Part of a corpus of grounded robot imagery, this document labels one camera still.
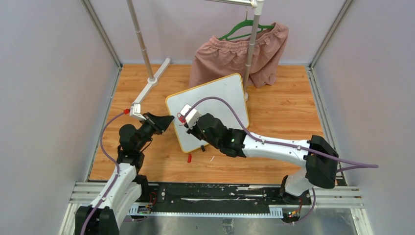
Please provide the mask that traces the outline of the yellow framed whiteboard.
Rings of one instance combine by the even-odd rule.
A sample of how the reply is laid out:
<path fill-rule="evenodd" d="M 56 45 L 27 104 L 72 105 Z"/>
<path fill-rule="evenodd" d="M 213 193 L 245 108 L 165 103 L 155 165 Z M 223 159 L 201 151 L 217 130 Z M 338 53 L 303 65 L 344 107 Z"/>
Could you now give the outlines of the yellow framed whiteboard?
<path fill-rule="evenodd" d="M 169 95 L 166 100 L 168 112 L 172 116 L 177 114 L 185 107 L 185 105 L 194 105 L 202 98 L 214 96 L 225 100 L 236 112 L 243 125 L 247 128 L 250 125 L 248 108 L 245 101 L 245 92 L 243 91 L 242 77 L 238 73 L 207 82 L 205 84 Z M 195 109 L 201 114 L 212 114 L 227 128 L 240 129 L 241 126 L 237 122 L 231 110 L 219 100 L 206 100 L 198 104 Z M 173 121 L 175 133 L 179 141 L 181 150 L 189 153 L 207 145 L 205 141 L 200 141 L 196 137 L 188 134 L 182 123 L 175 118 Z"/>

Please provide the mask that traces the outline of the pink shorts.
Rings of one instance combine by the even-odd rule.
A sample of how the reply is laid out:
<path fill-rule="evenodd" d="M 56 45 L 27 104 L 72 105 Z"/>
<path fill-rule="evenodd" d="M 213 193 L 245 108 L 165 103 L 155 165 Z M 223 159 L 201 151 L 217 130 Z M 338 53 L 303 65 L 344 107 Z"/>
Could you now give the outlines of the pink shorts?
<path fill-rule="evenodd" d="M 272 29 L 257 33 L 250 66 L 248 85 L 260 88 L 276 82 L 279 61 L 286 47 L 289 28 L 272 23 Z M 233 73 L 244 75 L 249 39 L 221 41 L 213 36 L 195 52 L 189 87 L 195 87 Z"/>

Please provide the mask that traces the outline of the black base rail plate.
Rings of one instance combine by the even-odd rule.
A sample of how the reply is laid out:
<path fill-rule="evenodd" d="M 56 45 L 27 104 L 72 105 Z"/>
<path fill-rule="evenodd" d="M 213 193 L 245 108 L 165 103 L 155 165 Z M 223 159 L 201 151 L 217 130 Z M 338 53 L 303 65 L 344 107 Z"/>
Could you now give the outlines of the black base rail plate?
<path fill-rule="evenodd" d="M 357 187 L 315 187 L 299 199 L 283 199 L 278 185 L 162 183 L 133 203 L 130 215 L 283 218 L 314 209 L 362 209 Z"/>

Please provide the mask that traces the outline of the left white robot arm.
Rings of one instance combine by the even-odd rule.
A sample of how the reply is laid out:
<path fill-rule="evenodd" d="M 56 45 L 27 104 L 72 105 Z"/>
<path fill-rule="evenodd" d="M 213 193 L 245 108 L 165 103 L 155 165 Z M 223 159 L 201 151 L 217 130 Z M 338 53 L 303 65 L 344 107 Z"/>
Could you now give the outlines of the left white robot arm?
<path fill-rule="evenodd" d="M 120 128 L 117 158 L 108 156 L 115 169 L 98 196 L 76 211 L 74 234 L 117 235 L 132 205 L 149 198 L 147 177 L 139 174 L 144 150 L 154 135 L 161 135 L 168 129 L 174 117 L 151 113 L 145 113 L 143 117 L 139 128 L 132 124 Z"/>

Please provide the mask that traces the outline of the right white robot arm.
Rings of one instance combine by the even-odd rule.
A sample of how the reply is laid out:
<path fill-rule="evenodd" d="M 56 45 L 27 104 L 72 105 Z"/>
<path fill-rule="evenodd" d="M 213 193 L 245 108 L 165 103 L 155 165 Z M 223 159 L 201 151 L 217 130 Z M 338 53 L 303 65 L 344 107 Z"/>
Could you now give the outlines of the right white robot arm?
<path fill-rule="evenodd" d="M 288 141 L 266 138 L 243 129 L 227 128 L 211 114 L 185 124 L 187 133 L 205 141 L 229 157 L 263 157 L 295 164 L 301 169 L 286 175 L 279 197 L 292 204 L 313 187 L 332 189 L 336 184 L 338 154 L 321 136 L 310 140 Z"/>

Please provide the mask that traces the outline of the silver clothes rack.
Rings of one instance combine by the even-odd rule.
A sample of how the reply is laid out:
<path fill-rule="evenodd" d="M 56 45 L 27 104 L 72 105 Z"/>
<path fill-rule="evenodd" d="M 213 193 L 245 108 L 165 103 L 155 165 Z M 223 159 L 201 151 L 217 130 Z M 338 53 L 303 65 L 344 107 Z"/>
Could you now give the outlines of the silver clothes rack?
<path fill-rule="evenodd" d="M 248 14 L 261 15 L 264 6 L 262 0 L 223 0 L 221 2 L 223 6 L 217 10 L 213 9 L 212 4 L 197 3 L 191 0 L 182 1 L 181 6 L 173 6 L 173 0 L 156 0 L 153 3 L 146 3 L 145 6 L 150 9 L 141 9 L 140 12 L 150 17 L 150 25 L 155 26 L 155 29 L 145 28 L 145 32 L 156 37 L 155 42 L 150 43 L 150 48 L 155 49 L 156 57 L 161 60 L 160 67 L 154 69 L 139 28 L 135 3 L 138 1 L 129 0 L 127 6 L 148 76 L 144 80 L 144 88 L 132 102 L 132 104 L 139 103 L 140 105 L 151 89 L 158 85 L 172 60 L 180 64 L 192 62 L 194 52 L 214 33 L 223 32 L 226 26 L 236 21 L 238 16 L 245 18 L 246 10 Z M 249 78 L 256 35 L 246 39 L 250 42 L 246 71 L 242 76 L 244 86 L 247 85 Z"/>

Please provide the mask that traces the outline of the green clothes hanger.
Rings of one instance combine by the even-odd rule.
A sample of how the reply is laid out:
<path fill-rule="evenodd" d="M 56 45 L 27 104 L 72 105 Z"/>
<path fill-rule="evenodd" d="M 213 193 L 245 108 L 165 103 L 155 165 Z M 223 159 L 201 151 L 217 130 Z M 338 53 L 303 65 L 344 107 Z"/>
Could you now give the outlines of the green clothes hanger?
<path fill-rule="evenodd" d="M 253 15 L 252 19 L 248 19 L 248 10 L 246 10 L 245 19 L 237 23 L 228 33 L 218 37 L 221 41 L 234 41 L 242 38 L 247 38 L 257 33 L 263 32 L 267 29 L 273 29 L 274 24 L 263 24 L 260 22 L 261 15 Z"/>

